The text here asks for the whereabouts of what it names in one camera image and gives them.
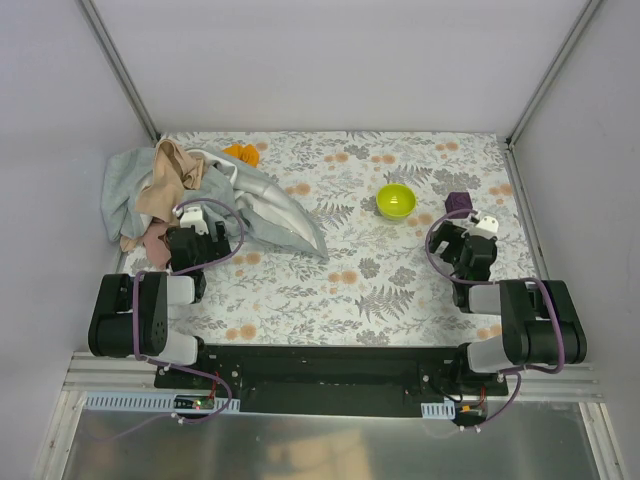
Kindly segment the grey cloth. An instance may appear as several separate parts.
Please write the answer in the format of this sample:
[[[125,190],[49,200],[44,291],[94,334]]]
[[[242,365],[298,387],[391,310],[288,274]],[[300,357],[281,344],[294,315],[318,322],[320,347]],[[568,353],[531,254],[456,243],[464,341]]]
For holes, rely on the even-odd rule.
[[[111,242],[120,242],[121,232],[131,233],[134,187],[151,172],[155,149],[138,148],[107,161],[101,213]],[[192,156],[202,154],[207,171],[200,188],[186,190],[180,203],[213,199],[213,204],[203,205],[210,229],[222,221],[229,234],[237,236],[242,221],[245,234],[257,242],[328,257],[324,235],[309,213],[266,174],[222,151],[184,150]]]

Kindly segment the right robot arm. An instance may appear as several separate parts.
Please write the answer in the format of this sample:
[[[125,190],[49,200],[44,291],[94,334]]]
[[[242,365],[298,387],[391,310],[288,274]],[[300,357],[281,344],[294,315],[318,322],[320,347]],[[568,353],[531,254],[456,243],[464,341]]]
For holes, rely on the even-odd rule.
[[[500,332],[465,344],[461,371],[509,374],[535,370],[557,374],[586,359],[587,339],[569,289],[561,280],[492,280],[497,259],[497,221],[482,229],[438,220],[425,240],[427,260],[452,284],[452,301],[463,313],[493,315]]]

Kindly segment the orange cloth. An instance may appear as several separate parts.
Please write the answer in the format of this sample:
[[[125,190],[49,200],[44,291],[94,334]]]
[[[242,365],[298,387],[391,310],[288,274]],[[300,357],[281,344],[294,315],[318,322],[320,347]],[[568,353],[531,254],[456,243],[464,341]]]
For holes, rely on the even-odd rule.
[[[241,160],[242,162],[250,165],[253,168],[256,168],[260,162],[260,152],[252,144],[233,144],[225,148],[223,152],[227,155]]]

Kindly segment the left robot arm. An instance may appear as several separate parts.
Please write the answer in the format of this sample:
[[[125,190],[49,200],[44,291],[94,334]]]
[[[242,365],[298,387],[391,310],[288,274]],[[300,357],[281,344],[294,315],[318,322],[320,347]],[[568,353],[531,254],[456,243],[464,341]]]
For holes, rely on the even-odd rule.
[[[181,271],[219,260],[231,253],[223,223],[212,233],[194,227],[171,227],[167,233],[170,265]],[[150,272],[138,284],[128,274],[103,277],[88,331],[90,352],[97,357],[140,355],[167,364],[191,366],[204,348],[195,336],[169,327],[172,307],[199,303],[207,281],[202,268],[184,275]]]

